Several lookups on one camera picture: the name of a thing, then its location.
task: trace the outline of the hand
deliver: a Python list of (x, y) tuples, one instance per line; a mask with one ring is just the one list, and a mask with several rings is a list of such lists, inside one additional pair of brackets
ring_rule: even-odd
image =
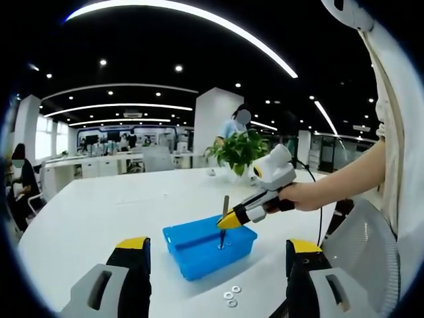
[(301, 211), (314, 211), (325, 205), (316, 182), (295, 182), (281, 190), (278, 197), (293, 201), (296, 209)]

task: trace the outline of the white table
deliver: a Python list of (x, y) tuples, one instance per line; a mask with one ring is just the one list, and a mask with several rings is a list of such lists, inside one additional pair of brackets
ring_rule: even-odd
[[(297, 181), (309, 180), (297, 172)], [(255, 191), (229, 183), (222, 169), (216, 176), (190, 169), (75, 180), (30, 224), (19, 254), (42, 298), (60, 311), (70, 288), (106, 263), (117, 243), (146, 235), (152, 239), (149, 317), (269, 317), (286, 298), (286, 239), (316, 242), (318, 211), (276, 213), (249, 224), (258, 233), (250, 256), (194, 282), (182, 277), (162, 234), (164, 227), (222, 213), (224, 195), (233, 206)], [(334, 208), (323, 208), (321, 240)], [(232, 286), (242, 288), (235, 308), (223, 298)]]
[[(193, 152), (171, 154), (174, 160), (180, 158), (189, 158), (190, 163), (186, 164), (187, 168), (192, 168), (192, 158), (200, 157), (200, 154)], [(44, 180), (43, 180), (43, 193), (47, 200), (52, 199), (57, 193), (59, 193), (65, 186), (67, 186), (72, 180), (74, 180), (75, 166), (84, 165), (93, 166), (97, 169), (99, 174), (99, 167), (104, 166), (106, 162), (110, 162), (111, 166), (115, 167), (113, 173), (108, 175), (123, 174), (127, 172), (126, 160), (142, 160), (143, 154), (133, 154), (131, 152), (122, 152), (114, 156), (99, 156), (99, 157), (87, 157), (87, 156), (72, 156), (67, 158), (59, 158), (46, 161), (44, 165)]]

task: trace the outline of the human arm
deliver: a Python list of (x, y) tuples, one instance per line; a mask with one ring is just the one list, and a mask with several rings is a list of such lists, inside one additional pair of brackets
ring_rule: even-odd
[(313, 211), (326, 204), (360, 194), (384, 182), (385, 155), (385, 142), (380, 140), (343, 169), (317, 182), (289, 185), (279, 193), (279, 198), (293, 201), (296, 209)]

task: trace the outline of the blue plastic tray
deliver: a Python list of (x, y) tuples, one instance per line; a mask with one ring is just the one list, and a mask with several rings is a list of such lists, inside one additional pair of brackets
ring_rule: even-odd
[(198, 280), (250, 253), (258, 235), (247, 227), (227, 230), (219, 249), (220, 215), (163, 229), (168, 250), (186, 280)]

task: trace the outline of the person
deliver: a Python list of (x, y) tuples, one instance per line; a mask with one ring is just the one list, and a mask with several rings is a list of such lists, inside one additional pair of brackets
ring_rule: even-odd
[(128, 151), (128, 140), (126, 133), (121, 136), (121, 140), (119, 141), (119, 149), (121, 151)]
[(87, 143), (85, 141), (85, 138), (81, 139), (81, 143), (79, 144), (79, 149), (81, 151), (87, 151)]
[(246, 104), (241, 104), (240, 106), (238, 106), (236, 111), (231, 115), (231, 119), (226, 121), (224, 125), (222, 126), (221, 132), (218, 134), (218, 136), (215, 139), (215, 142), (219, 144), (219, 146), (224, 145), (224, 140), (227, 138), (230, 138), (233, 134), (244, 133), (245, 131), (247, 131), (246, 125), (240, 123), (236, 119), (238, 113), (243, 109), (248, 110), (248, 107)]
[[(24, 164), (22, 166), (21, 176), (15, 178), (12, 181), (12, 184), (22, 184), (23, 188), (18, 191), (18, 193), (15, 193), (16, 197), (18, 197), (18, 200), (15, 202), (14, 206), (11, 207), (11, 213), (18, 228), (21, 231), (25, 231), (28, 227), (26, 218), (32, 214), (32, 210), (28, 205), (28, 199), (40, 194), (40, 190), (38, 189), (38, 184), (32, 165), (25, 156), (25, 145), (18, 144), (16, 146), (15, 152), (12, 155), (12, 162), (13, 160), (22, 159), (24, 160)], [(42, 202), (39, 198), (36, 198), (31, 201), (31, 205), (35, 209), (40, 209), (42, 207)]]
[(137, 136), (134, 134), (134, 129), (130, 130), (130, 135), (128, 136), (128, 144), (130, 148), (135, 148), (137, 142)]

